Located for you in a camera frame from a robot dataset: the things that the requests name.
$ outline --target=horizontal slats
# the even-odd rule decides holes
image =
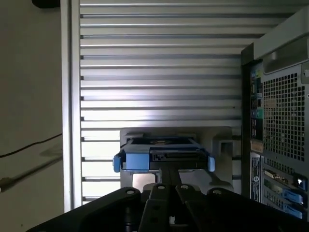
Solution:
[[[81,87],[239,87],[240,85],[241,81],[237,79],[81,81]]]
[[[91,140],[91,138],[97,138],[103,141],[120,141],[119,130],[82,130],[81,136],[84,140]]]
[[[83,197],[104,196],[120,188],[120,181],[83,182]]]
[[[253,39],[81,39],[81,47],[244,47]]]
[[[82,121],[82,128],[240,127],[240,120]]]
[[[235,68],[183,68],[183,69],[81,69],[81,76],[154,76],[154,75],[240,75],[240,67]]]
[[[282,18],[81,18],[81,27],[276,26]]]
[[[239,67],[239,59],[86,59],[82,68],[143,68],[143,67]]]
[[[242,48],[82,48],[82,56],[145,56],[145,55],[239,55]]]
[[[92,116],[85,116],[83,117],[84,121],[123,121],[123,120],[130,120],[130,121],[171,121],[171,120],[229,120],[229,119],[238,119],[240,120],[241,117],[239,115],[170,115],[170,116],[123,116],[122,111],[118,112],[119,115],[112,116],[99,116],[99,115],[92,115]]]
[[[186,101],[81,101],[82,108],[136,107],[229,107],[240,108],[241,100],[186,100]]]
[[[81,28],[81,35],[262,35],[270,31],[271,26],[221,26],[221,27],[107,27]]]
[[[112,162],[82,162],[83,177],[119,177],[120,173],[115,173]]]
[[[112,118],[115,120],[124,120],[126,117],[128,120],[133,120],[134,117],[139,116],[240,116],[241,111],[238,109],[170,109],[170,110],[82,110],[82,117],[100,117],[100,118]]]
[[[193,6],[193,7],[82,7],[83,15],[116,15],[116,14],[282,14],[294,13],[299,9],[295,6],[268,6],[268,7],[220,7],[220,6]]]
[[[130,97],[143,96],[238,96],[239,89],[232,88],[211,88],[211,89],[105,89],[102,90],[81,90],[81,96],[97,96],[110,100],[129,100]]]
[[[307,4],[306,0],[294,0],[294,1],[285,1],[284,3],[281,0],[161,0],[154,2],[153,0],[108,0],[102,2],[102,0],[81,0],[81,6],[220,6],[220,7],[242,7],[242,6],[295,6],[295,4]]]
[[[82,157],[100,157],[112,160],[119,150],[119,142],[82,142]]]
[[[84,96],[83,99],[85,101],[174,101],[174,100],[179,100],[179,101],[187,101],[187,100],[226,100],[228,99],[240,99],[240,96],[233,94],[233,91],[228,91],[228,94],[225,95],[111,95],[111,96],[103,96],[103,95],[89,95],[89,96]]]

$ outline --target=black mount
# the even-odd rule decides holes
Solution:
[[[207,195],[162,168],[162,183],[143,193],[121,188],[28,232],[309,231],[307,222],[224,188]]]
[[[32,0],[32,3],[41,9],[60,7],[60,0]]]

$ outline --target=sticker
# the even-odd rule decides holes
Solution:
[[[251,153],[251,199],[260,202],[261,197],[261,158],[255,153]]]
[[[266,99],[264,99],[264,108],[265,109],[277,108],[277,99],[276,98],[266,98]]]
[[[259,69],[255,71],[256,78],[261,78],[262,74],[263,74],[263,72],[261,70],[259,70]]]
[[[251,150],[263,153],[263,143],[259,141],[251,141]]]

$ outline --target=blue tab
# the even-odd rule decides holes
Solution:
[[[294,208],[292,208],[291,206],[287,205],[287,204],[283,204],[283,211],[285,213],[288,213],[290,215],[293,215],[294,217],[303,219],[303,213],[300,212],[299,210],[296,210]]]
[[[215,160],[214,157],[208,156],[208,171],[214,172],[215,170]]]
[[[288,199],[292,202],[298,203],[298,204],[304,204],[304,199],[300,194],[297,194],[295,192],[292,192],[290,190],[287,189],[283,189],[282,190],[282,196],[285,199]]]
[[[127,153],[126,170],[149,170],[149,154]]]
[[[112,165],[114,167],[114,172],[119,173],[120,167],[121,167],[121,157],[114,156],[114,158],[112,160]]]

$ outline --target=metal louver panel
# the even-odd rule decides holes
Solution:
[[[121,128],[240,127],[240,51],[304,3],[73,0],[72,208],[120,187]]]

